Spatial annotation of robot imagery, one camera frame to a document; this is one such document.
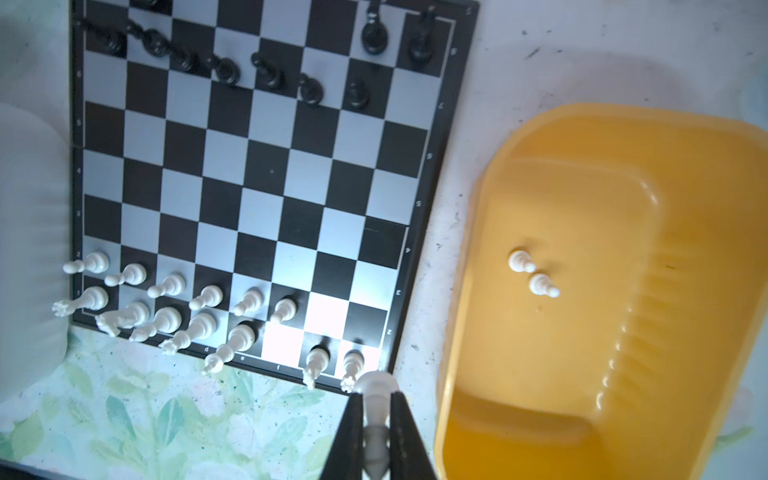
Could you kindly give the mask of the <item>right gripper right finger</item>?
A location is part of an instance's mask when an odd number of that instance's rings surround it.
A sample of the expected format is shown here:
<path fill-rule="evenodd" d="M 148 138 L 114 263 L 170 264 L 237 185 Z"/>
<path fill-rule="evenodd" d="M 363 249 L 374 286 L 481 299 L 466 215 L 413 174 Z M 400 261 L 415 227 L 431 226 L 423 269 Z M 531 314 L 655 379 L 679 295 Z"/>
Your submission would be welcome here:
<path fill-rule="evenodd" d="M 390 478 L 436 480 L 406 396 L 396 391 L 390 397 Z"/>

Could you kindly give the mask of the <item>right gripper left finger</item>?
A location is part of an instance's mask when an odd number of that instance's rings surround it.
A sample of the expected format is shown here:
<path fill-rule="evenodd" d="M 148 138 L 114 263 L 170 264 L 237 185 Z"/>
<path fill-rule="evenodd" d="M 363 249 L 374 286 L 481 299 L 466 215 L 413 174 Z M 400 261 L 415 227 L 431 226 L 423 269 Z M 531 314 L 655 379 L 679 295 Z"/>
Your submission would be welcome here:
<path fill-rule="evenodd" d="M 364 463 L 363 395 L 353 393 L 341 417 L 320 480 L 361 480 Z"/>

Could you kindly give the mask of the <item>white chess piece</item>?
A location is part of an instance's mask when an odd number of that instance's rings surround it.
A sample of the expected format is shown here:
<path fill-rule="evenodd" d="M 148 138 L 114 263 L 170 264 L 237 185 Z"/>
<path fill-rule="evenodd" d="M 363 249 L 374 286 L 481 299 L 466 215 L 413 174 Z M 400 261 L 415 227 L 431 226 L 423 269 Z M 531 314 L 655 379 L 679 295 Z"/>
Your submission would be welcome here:
<path fill-rule="evenodd" d="M 384 371 L 370 371 L 355 383 L 353 392 L 363 395 L 365 426 L 363 468 L 370 479 L 382 479 L 390 465 L 388 448 L 390 400 L 400 390 L 394 376 Z"/>

